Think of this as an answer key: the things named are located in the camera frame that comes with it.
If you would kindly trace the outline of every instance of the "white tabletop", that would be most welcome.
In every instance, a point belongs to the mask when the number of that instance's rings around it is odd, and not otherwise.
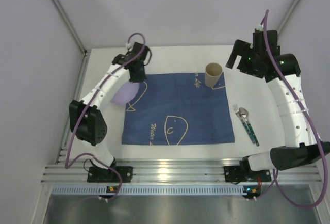
[[[284,132],[275,100],[264,79],[240,73],[225,67],[232,46],[172,46],[152,47],[153,57],[146,67],[147,74],[204,72],[210,62],[223,67],[235,143],[191,146],[139,146],[122,145],[125,106],[109,103],[103,117],[108,132],[103,140],[115,158],[240,158],[284,145]],[[104,76],[113,58],[124,54],[124,48],[92,49],[81,98]],[[260,147],[250,141],[242,123],[235,116],[232,106],[245,107]],[[78,139],[74,140],[70,158],[86,152]]]

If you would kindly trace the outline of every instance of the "fork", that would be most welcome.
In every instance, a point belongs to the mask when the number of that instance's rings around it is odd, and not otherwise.
[[[233,108],[234,108],[235,115],[239,118],[239,120],[241,120],[241,122],[245,128],[245,131],[249,135],[250,140],[252,141],[253,144],[255,144],[256,142],[254,140],[253,134],[251,133],[251,131],[250,131],[249,127],[247,126],[246,122],[244,121],[243,117],[240,115],[237,104],[234,104]]]

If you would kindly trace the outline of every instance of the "gray wall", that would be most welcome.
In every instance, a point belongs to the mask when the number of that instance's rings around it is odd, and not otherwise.
[[[275,10],[270,11],[271,18]],[[295,54],[299,61],[307,106],[324,141],[330,141],[329,20],[329,0],[302,0],[280,38],[282,52]]]
[[[0,0],[0,223],[27,224],[81,53],[50,0]]]
[[[292,0],[60,0],[87,48],[118,47],[132,33],[150,46],[250,40],[267,8],[276,28]]]

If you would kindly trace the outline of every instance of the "blue cloth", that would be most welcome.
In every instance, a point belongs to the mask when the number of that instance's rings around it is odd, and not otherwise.
[[[214,88],[204,73],[148,75],[126,105],[122,144],[234,143],[224,74]]]

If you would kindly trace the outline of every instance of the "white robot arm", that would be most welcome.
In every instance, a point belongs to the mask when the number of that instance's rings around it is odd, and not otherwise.
[[[144,46],[143,52],[137,59],[123,67],[126,62],[137,56],[142,49],[143,44],[134,43],[131,51],[128,51],[125,55],[116,56],[99,83],[80,101],[73,100],[69,106],[70,129],[72,132],[83,109],[86,105],[89,105],[75,135],[82,140],[89,153],[108,167],[115,166],[115,159],[106,144],[102,142],[107,133],[107,125],[102,113],[125,83],[128,81],[132,83],[142,82],[146,79],[144,61],[150,51],[147,46]],[[108,169],[96,160],[93,163],[97,167]]]
[[[299,100],[294,98],[274,68],[266,50],[262,31],[255,30],[253,44],[236,40],[226,67],[233,68],[236,57],[239,55],[241,60],[237,68],[240,72],[265,79],[276,100],[285,134],[285,146],[246,156],[240,161],[243,174],[250,178],[255,177],[257,175],[255,172],[258,171],[286,170],[311,164],[320,158],[317,141],[304,116],[304,112],[308,109],[301,89],[300,68],[297,59],[292,54],[280,54],[276,30],[268,30],[267,38],[277,67]],[[324,153],[328,154],[330,142],[322,142],[322,148]]]

